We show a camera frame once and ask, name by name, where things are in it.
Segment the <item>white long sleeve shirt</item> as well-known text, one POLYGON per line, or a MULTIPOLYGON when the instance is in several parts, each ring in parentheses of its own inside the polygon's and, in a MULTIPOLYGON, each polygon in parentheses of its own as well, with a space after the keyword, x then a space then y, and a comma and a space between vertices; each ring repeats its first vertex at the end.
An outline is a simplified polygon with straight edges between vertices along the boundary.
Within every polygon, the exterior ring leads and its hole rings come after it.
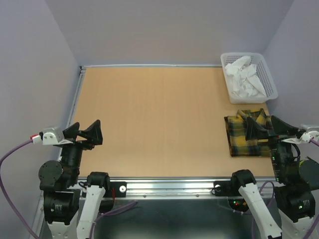
POLYGON ((225 66, 230 77, 231 94, 239 98, 266 97, 266 91, 257 76, 257 65, 251 64, 251 56, 243 56, 225 66))

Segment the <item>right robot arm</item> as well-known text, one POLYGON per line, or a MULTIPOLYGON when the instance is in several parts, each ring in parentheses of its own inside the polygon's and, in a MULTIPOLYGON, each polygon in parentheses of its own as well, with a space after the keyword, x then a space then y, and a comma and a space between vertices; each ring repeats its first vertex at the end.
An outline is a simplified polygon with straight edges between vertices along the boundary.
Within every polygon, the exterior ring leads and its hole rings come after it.
POLYGON ((299 144, 319 144, 316 125, 295 127, 276 116, 271 116, 273 130, 267 130, 253 118, 247 118, 246 139, 264 140, 276 182, 275 200, 281 217, 278 226, 259 192, 257 182, 249 170, 234 172, 229 182, 232 193, 239 194, 247 203, 263 239, 317 239, 319 217, 312 192, 319 188, 319 164, 307 157, 301 159, 299 144))

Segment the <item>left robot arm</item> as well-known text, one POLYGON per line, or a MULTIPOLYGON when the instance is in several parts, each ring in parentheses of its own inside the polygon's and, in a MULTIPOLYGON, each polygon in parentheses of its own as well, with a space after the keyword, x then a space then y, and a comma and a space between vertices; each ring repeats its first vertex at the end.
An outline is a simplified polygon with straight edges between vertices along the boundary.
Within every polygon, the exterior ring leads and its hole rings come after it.
POLYGON ((45 162, 39 169, 39 188, 43 192, 44 219, 54 239, 91 239, 104 196, 111 190, 107 172, 91 172, 85 183, 85 202, 79 209, 82 191, 78 183, 84 150, 103 143, 100 120, 80 130, 78 122, 65 130, 48 128, 40 133, 43 145, 61 148, 60 158, 45 162))

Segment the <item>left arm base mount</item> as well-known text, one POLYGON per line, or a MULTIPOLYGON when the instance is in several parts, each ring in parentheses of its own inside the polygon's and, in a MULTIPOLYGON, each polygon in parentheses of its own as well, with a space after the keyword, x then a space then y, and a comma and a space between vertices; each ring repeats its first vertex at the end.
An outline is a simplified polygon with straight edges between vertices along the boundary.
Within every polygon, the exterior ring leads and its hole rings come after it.
MULTIPOLYGON (((86 197, 87 182, 80 181, 78 185, 82 188, 81 196, 86 197)), ((125 181, 111 181, 110 190, 106 191, 104 198, 125 198, 127 191, 127 183, 125 181)))

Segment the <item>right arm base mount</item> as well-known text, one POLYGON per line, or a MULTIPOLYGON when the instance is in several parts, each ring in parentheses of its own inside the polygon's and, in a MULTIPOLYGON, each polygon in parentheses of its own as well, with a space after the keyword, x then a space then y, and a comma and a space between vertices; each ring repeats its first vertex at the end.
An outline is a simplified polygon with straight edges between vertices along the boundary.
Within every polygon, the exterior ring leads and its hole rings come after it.
POLYGON ((216 197, 235 197, 239 195, 230 181, 214 181, 211 193, 216 197))

